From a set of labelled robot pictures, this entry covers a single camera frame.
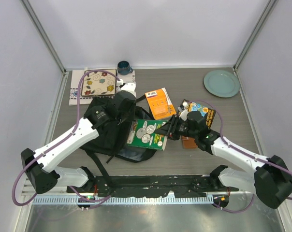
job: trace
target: ceramic plate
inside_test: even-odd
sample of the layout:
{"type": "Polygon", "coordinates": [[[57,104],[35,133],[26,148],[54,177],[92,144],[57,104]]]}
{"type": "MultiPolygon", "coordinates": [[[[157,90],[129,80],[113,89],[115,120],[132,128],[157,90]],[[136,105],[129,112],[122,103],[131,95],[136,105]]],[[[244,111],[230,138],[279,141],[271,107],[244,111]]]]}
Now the ceramic plate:
{"type": "Polygon", "coordinates": [[[215,96],[230,98],[238,93],[240,84],[236,76],[224,70],[214,70],[204,77],[205,88],[215,96]]]}

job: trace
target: white wall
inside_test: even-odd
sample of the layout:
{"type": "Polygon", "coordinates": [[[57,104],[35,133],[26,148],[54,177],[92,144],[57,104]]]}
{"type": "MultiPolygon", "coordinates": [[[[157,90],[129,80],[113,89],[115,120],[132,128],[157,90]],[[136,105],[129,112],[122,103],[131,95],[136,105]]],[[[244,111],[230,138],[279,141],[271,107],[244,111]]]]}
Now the white wall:
{"type": "Polygon", "coordinates": [[[18,0],[0,0],[0,232],[11,232],[20,152],[42,145],[61,74],[18,0]]]}
{"type": "Polygon", "coordinates": [[[67,68],[234,65],[268,0],[30,0],[67,68]]]}
{"type": "Polygon", "coordinates": [[[292,170],[292,0],[278,1],[239,73],[263,150],[292,170]]]}

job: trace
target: blue mug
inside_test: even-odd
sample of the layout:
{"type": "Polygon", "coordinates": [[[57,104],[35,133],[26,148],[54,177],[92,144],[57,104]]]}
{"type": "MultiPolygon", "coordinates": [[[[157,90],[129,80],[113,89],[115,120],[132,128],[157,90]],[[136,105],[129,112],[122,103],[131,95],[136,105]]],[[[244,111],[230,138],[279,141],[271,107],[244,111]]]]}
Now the blue mug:
{"type": "Polygon", "coordinates": [[[117,70],[118,70],[118,73],[123,76],[128,75],[129,73],[133,72],[132,67],[127,61],[119,62],[117,65],[117,70]]]}

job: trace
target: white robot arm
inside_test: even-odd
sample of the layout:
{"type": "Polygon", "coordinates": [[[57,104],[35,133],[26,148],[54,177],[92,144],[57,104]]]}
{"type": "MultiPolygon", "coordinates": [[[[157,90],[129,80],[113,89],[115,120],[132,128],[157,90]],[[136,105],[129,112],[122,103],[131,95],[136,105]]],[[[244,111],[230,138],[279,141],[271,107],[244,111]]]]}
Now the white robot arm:
{"type": "Polygon", "coordinates": [[[292,193],[292,176],[266,164],[273,163],[287,169],[280,157],[268,158],[255,154],[221,137],[207,127],[206,118],[200,112],[183,111],[180,115],[174,115],[155,133],[167,135],[172,140],[178,140],[180,136],[194,138],[201,150],[222,157],[244,170],[236,171],[225,165],[217,167],[210,174],[216,180],[216,185],[251,192],[274,209],[292,193]]]}
{"type": "Polygon", "coordinates": [[[72,127],[49,144],[34,151],[27,148],[21,153],[24,167],[43,153],[43,156],[26,171],[38,194],[48,192],[54,186],[75,186],[82,188],[84,191],[93,187],[94,176],[88,168],[71,169],[61,168],[58,165],[76,149],[98,138],[100,131],[108,123],[117,121],[120,124],[126,120],[128,111],[135,108],[135,87],[135,83],[126,83],[121,88],[121,91],[115,95],[114,99],[111,100],[109,107],[102,108],[98,106],[92,108],[88,115],[79,120],[78,128],[74,133],[72,133],[74,128],[72,127]],[[48,148],[58,144],[71,133],[72,135],[63,143],[44,153],[48,148]]]}

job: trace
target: coin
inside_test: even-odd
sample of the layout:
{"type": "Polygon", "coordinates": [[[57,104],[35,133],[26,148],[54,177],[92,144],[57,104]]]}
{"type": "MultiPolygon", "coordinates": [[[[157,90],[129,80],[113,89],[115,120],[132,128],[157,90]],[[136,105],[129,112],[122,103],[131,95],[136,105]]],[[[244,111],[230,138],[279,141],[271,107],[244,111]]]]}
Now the coin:
{"type": "Polygon", "coordinates": [[[142,142],[144,144],[148,143],[150,141],[150,135],[149,134],[144,134],[142,137],[142,142]]]}
{"type": "Polygon", "coordinates": [[[148,127],[146,127],[146,132],[147,134],[152,134],[155,131],[155,126],[153,125],[149,125],[148,127]]]}
{"type": "Polygon", "coordinates": [[[144,134],[147,134],[145,128],[140,128],[136,132],[136,137],[139,138],[139,139],[141,139],[144,134]]]}

